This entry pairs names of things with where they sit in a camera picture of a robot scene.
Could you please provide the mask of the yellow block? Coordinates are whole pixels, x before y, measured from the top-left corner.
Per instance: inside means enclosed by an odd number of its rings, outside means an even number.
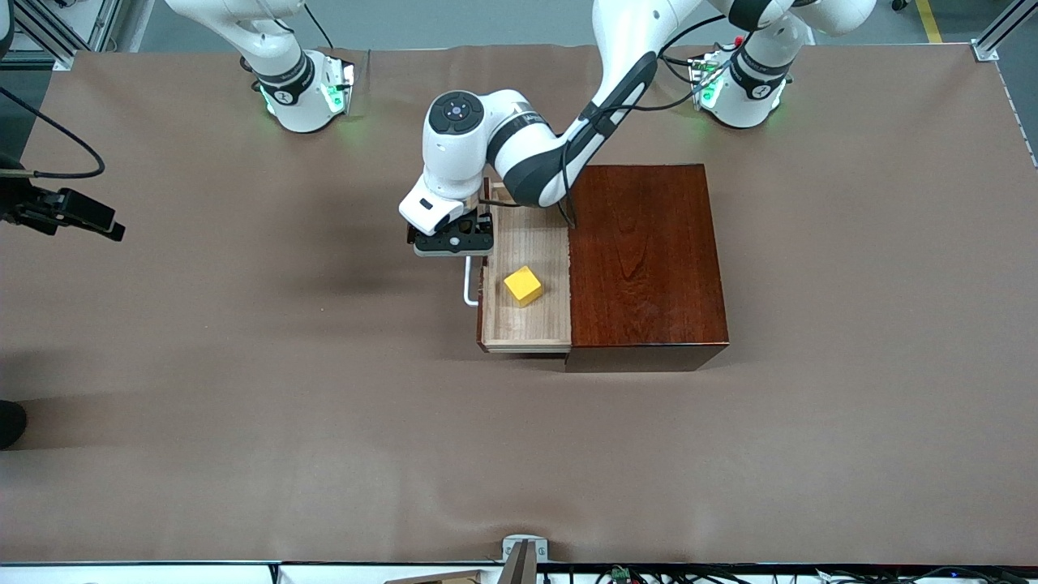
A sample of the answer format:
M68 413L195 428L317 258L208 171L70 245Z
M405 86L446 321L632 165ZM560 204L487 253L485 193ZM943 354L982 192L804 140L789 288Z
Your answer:
M510 273L503 280L506 290L514 299L516 307L528 307L544 293L543 283L529 265L524 265Z

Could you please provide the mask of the wooden drawer with white handle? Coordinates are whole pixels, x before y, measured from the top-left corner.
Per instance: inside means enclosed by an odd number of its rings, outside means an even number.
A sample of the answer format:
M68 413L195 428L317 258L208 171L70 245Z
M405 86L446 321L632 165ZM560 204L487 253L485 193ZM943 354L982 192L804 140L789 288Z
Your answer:
M483 180L494 247L468 256L465 300L477 310L477 343L488 354L567 354L571 347L568 225L555 208L512 207L501 182ZM522 306L506 280L529 268L542 294Z

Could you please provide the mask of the dark wooden cabinet box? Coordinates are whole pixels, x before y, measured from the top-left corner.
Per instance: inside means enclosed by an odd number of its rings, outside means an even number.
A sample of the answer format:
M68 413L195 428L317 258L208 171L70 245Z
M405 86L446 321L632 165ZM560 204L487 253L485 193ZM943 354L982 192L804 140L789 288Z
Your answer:
M571 195L568 373L696 371L729 346L703 164L591 165Z

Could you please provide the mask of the black shoe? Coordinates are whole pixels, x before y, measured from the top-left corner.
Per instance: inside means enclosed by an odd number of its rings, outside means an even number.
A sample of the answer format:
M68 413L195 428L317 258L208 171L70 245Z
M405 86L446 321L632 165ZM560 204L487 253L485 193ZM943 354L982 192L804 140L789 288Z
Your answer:
M13 446L28 425L28 414L22 404L0 400L0 451Z

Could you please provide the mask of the brown table cover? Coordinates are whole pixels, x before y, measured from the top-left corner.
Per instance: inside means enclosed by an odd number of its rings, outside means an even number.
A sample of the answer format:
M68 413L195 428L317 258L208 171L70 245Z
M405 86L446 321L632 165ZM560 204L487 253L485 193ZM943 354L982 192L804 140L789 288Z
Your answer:
M0 560L1038 563L1038 171L966 45L815 45L774 118L626 119L705 164L730 347L690 373L482 354L397 205L445 90L567 126L596 49L375 52L272 122L230 54L94 54L44 111L122 243L0 226Z

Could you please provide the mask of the aluminium profile bar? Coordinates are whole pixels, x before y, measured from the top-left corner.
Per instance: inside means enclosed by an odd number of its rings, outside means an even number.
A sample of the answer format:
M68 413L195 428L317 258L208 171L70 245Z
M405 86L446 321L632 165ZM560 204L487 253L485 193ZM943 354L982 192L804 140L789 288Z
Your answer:
M1038 13L1038 0L1010 0L1005 10L998 15L980 36L971 39L972 55L976 62L998 62L1000 44L1022 27L1034 13Z

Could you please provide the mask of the aluminium frame with diagonal struts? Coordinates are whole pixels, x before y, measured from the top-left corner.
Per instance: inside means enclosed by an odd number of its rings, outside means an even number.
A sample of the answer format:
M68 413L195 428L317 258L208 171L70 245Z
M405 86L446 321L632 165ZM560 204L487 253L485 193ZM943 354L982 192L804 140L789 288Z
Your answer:
M0 0L0 69L71 69L78 52L118 48L129 0Z

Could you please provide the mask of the grey upright post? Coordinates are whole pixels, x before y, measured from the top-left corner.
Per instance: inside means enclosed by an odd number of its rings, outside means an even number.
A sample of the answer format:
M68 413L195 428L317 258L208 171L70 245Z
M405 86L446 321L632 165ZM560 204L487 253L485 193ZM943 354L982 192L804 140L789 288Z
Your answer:
M512 537L503 541L504 566L496 584L537 584L538 540Z

